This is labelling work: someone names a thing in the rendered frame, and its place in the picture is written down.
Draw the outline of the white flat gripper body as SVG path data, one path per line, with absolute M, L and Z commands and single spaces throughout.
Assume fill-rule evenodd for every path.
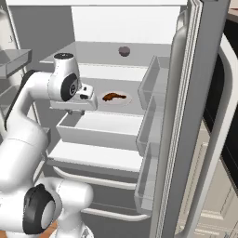
M 80 99 L 76 94 L 68 101 L 50 101 L 52 109 L 71 110 L 71 111 L 95 111 L 98 108 L 98 100 L 95 94 L 90 99 Z

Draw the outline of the white fridge crisper drawer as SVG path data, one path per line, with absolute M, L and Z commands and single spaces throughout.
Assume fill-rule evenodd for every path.
M 57 124 L 64 142 L 135 151 L 143 116 L 108 112 L 68 114 Z

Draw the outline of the brown chicken drumstick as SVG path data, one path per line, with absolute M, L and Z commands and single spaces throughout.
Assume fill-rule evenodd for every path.
M 113 100 L 113 99 L 125 99 L 126 95 L 121 95 L 121 94 L 117 94 L 115 92 L 111 92 L 106 94 L 102 99 L 104 101 L 109 101 L 109 100 Z

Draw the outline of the clear fridge door bin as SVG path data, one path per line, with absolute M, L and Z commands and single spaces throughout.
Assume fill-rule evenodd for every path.
M 159 95 L 151 96 L 136 140 L 140 156 L 145 155 L 148 145 L 151 146 L 152 156 L 159 154 L 164 118 L 164 103 L 164 97 Z
M 168 71 L 169 57 L 152 57 L 138 89 L 139 100 L 143 110 L 147 108 L 152 93 L 165 93 Z
M 148 143 L 134 193 L 137 211 L 148 216 L 152 214 L 159 150 L 160 146 L 158 143 Z

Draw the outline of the grey fridge door bin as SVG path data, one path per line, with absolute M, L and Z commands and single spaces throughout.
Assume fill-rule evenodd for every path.
M 6 49 L 0 51 L 0 79 L 7 79 L 32 61 L 30 49 Z

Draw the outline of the grey fridge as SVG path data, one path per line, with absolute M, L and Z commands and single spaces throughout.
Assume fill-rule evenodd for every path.
M 116 90 L 132 96 L 126 106 L 104 106 L 95 111 L 142 115 L 139 85 L 153 56 L 169 57 L 177 31 L 178 17 L 186 9 L 179 0 L 6 0 L 19 49 L 30 49 L 32 61 L 24 67 L 53 73 L 54 56 L 74 55 L 81 87 L 80 99 L 92 94 Z M 128 46 L 130 54 L 122 57 L 118 49 Z M 64 142 L 57 124 L 68 110 L 52 109 L 50 101 L 33 102 L 28 117 L 47 133 L 50 143 L 36 168 L 33 180 L 59 178 L 53 169 L 97 179 L 138 183 L 144 156 L 135 151 Z M 135 205 L 135 191 L 86 183 L 93 190 L 88 208 L 124 215 L 140 214 Z M 94 238 L 150 238 L 145 226 L 150 218 L 130 222 L 81 213 Z

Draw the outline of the grey left fridge door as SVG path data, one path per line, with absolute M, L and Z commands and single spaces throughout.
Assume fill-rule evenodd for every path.
M 6 49 L 19 48 L 17 47 L 16 36 L 9 16 L 7 2 L 6 0 L 0 0 L 0 51 Z M 15 97 L 19 94 L 24 67 L 7 79 L 0 79 L 0 136 L 3 139 L 7 135 L 6 119 L 16 101 Z

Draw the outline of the grey fridge door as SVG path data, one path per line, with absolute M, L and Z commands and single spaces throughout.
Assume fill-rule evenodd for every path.
M 0 51 L 6 49 L 19 48 L 17 47 L 16 36 L 9 16 L 7 2 L 6 0 L 0 0 Z M 15 97 L 19 94 L 24 67 L 7 79 L 0 79 L 0 136 L 3 139 L 7 135 L 6 119 L 16 101 Z
M 150 238 L 174 238 L 231 0 L 188 0 L 178 16 L 165 95 Z

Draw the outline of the grey right fridge door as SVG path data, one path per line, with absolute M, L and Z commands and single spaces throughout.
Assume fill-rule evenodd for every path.
M 174 238 L 231 0 L 188 0 L 178 16 L 165 95 L 150 238 Z

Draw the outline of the white round plate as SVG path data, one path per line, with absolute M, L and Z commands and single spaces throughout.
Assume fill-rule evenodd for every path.
M 109 100 L 109 101 L 104 101 L 102 98 L 111 92 L 115 92 L 117 94 L 121 94 L 121 95 L 126 95 L 125 99 L 113 99 L 113 100 Z M 104 105 L 104 106 L 126 106 L 128 105 L 131 101 L 132 101 L 132 96 L 124 91 L 116 91 L 116 90 L 109 90 L 109 91 L 105 91 L 102 93 L 99 93 L 97 95 L 98 98 L 98 103 L 100 105 Z

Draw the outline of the dark purple round fruit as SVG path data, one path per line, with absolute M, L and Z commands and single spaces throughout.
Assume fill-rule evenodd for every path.
M 120 46 L 118 52 L 122 57 L 128 57 L 130 54 L 130 48 L 128 46 Z

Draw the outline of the beige cupboards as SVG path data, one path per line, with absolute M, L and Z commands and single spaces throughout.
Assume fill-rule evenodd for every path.
M 181 232 L 186 224 L 209 139 L 209 131 L 205 121 L 202 121 L 178 216 L 176 233 Z M 219 159 L 192 238 L 238 238 L 237 209 L 237 192 L 231 184 L 228 169 L 222 159 Z

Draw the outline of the black wall oven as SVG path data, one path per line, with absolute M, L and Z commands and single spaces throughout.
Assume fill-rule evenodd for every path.
M 232 20 L 226 20 L 223 32 L 238 57 L 238 23 Z M 205 125 L 208 127 L 209 132 L 212 132 L 214 121 L 217 116 L 218 106 L 224 87 L 224 78 L 224 67 L 221 57 L 218 56 L 204 111 Z M 238 107 L 236 108 L 230 131 L 223 147 L 222 160 L 228 170 L 231 182 L 238 190 Z

